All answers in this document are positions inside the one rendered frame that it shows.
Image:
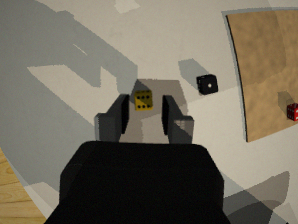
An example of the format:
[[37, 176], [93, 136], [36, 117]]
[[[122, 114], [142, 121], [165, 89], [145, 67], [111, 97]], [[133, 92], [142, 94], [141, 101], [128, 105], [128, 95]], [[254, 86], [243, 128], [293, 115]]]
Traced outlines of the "tan mat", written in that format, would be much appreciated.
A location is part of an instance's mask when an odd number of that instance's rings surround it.
[[226, 15], [235, 51], [246, 142], [298, 124], [287, 106], [298, 104], [298, 10]]

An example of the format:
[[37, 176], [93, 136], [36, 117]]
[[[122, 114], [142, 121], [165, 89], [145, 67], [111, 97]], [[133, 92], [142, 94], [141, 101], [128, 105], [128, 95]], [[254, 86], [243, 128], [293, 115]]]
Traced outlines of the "red die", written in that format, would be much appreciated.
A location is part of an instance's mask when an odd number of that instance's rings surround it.
[[287, 106], [287, 118], [297, 121], [298, 120], [298, 104], [294, 103]]

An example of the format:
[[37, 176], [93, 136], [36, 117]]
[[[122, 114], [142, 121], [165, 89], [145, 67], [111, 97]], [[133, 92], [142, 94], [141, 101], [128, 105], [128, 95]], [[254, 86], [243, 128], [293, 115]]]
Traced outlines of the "black die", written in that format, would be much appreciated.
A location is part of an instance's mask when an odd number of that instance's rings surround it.
[[217, 78], [215, 75], [208, 74], [198, 76], [197, 78], [198, 90], [203, 95], [208, 95], [218, 92]]

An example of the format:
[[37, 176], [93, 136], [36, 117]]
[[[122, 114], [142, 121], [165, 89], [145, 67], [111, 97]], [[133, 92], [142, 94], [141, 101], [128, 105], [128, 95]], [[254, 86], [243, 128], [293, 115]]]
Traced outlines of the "yellow die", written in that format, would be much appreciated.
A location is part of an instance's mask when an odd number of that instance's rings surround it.
[[152, 91], [151, 90], [135, 91], [134, 102], [135, 102], [136, 111], [152, 110], [153, 109]]

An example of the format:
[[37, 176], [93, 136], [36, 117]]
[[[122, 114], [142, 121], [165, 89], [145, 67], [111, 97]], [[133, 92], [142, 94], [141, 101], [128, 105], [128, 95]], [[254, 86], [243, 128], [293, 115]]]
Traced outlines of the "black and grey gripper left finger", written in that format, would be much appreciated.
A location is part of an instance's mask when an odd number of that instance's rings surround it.
[[106, 113], [94, 117], [95, 140], [119, 142], [129, 121], [129, 94], [120, 94]]

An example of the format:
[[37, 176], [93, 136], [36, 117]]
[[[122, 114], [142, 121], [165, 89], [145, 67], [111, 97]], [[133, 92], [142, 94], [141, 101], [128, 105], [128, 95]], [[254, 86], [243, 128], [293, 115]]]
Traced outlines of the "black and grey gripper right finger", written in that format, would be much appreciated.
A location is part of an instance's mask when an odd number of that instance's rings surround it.
[[194, 119], [182, 114], [172, 95], [163, 95], [162, 124], [169, 144], [192, 144]]

